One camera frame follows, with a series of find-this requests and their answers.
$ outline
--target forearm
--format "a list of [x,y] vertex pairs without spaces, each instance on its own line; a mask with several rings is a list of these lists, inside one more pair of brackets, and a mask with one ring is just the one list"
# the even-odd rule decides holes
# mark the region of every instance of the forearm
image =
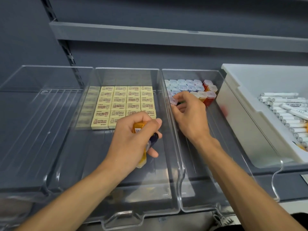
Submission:
[[112,169],[100,167],[63,192],[16,230],[76,230],[120,182],[121,178],[117,178]]
[[204,143],[196,143],[196,147],[245,230],[305,230],[223,151],[216,139]]

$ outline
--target white storage box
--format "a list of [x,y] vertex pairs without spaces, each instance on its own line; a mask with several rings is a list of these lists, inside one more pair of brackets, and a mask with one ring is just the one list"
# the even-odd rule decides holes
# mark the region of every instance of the white storage box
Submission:
[[264,92],[298,92],[308,98],[308,67],[223,64],[225,81],[217,103],[256,167],[308,163],[303,150],[281,120],[258,100]]

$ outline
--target clear plastic cap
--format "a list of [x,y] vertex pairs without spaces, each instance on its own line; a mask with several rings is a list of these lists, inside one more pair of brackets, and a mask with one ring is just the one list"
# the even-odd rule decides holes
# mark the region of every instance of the clear plastic cap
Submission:
[[179,85],[178,84],[171,84],[170,85],[171,90],[179,90]]
[[174,96],[175,94],[177,94],[177,93],[179,93],[179,92],[181,92],[180,90],[177,90],[177,89],[175,89],[175,90],[172,90],[172,96]]
[[170,90],[167,91],[168,97],[172,97],[172,92]]
[[169,83],[170,83],[170,85],[177,84],[177,80],[171,79],[171,80],[169,80]]
[[178,79],[177,80],[178,85],[186,85],[186,80],[185,79]]
[[169,100],[170,100],[170,104],[177,105],[177,99],[175,99],[173,97],[169,97]]
[[190,79],[187,79],[187,80],[186,80],[186,84],[187,84],[187,85],[195,85],[194,81],[193,81],[193,80],[190,80]]
[[195,83],[195,85],[202,85],[202,82],[200,81],[200,80],[198,80],[198,79],[195,79],[194,81],[193,81],[194,83]]
[[192,91],[191,94],[193,94],[195,97],[199,99],[200,94],[198,92]]
[[195,85],[187,85],[188,91],[196,91],[197,88]]
[[179,89],[180,89],[180,91],[187,91],[188,87],[187,87],[186,84],[185,85],[179,85]]
[[206,86],[208,86],[208,85],[213,84],[213,82],[210,81],[210,80],[204,80],[204,81],[203,81],[203,84],[206,85]]
[[206,98],[208,97],[208,94],[205,91],[198,91],[199,98]]
[[208,86],[208,89],[209,89],[210,91],[213,91],[213,92],[217,92],[217,91],[218,91],[217,87],[216,87],[215,85],[213,85],[213,84],[210,84],[210,85]]
[[209,99],[214,99],[216,97],[216,93],[214,91],[207,91],[206,94]]
[[202,85],[197,84],[196,85],[196,91],[204,91],[204,87]]

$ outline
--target hand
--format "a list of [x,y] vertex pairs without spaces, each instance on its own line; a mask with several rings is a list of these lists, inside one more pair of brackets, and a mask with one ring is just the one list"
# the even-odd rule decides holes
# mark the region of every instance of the hand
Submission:
[[177,93],[173,98],[179,102],[185,101],[178,106],[171,105],[171,108],[181,131],[190,142],[196,146],[204,138],[211,140],[205,105],[187,91]]
[[[136,134],[132,133],[133,124],[140,121],[148,122]],[[123,180],[133,171],[142,158],[144,149],[150,137],[156,132],[161,138],[162,134],[158,131],[162,124],[160,118],[152,119],[146,112],[138,112],[118,120],[109,151],[105,160],[98,167],[112,168]],[[148,150],[148,154],[154,158],[158,157],[157,151],[153,148]]]

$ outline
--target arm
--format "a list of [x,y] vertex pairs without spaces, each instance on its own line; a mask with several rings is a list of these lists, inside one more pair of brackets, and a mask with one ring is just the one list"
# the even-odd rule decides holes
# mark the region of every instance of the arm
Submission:
[[204,104],[188,92],[174,96],[175,119],[208,164],[245,230],[306,230],[272,199],[210,136]]
[[[148,122],[137,134],[133,124]],[[98,204],[131,172],[141,160],[144,148],[153,135],[158,133],[161,119],[153,120],[145,112],[121,118],[105,160],[89,176],[66,190],[49,205],[21,224],[17,231],[76,230]],[[148,154],[158,157],[150,148]]]

